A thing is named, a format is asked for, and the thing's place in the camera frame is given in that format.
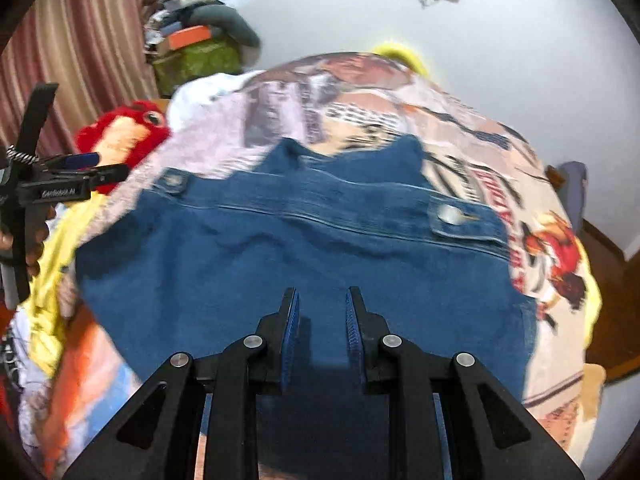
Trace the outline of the person's left hand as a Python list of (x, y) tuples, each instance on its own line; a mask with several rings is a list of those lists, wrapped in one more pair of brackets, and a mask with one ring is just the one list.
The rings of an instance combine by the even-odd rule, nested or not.
[(39, 272), (38, 260), (55, 217), (51, 205), (1, 211), (1, 279), (4, 290), (27, 283)]

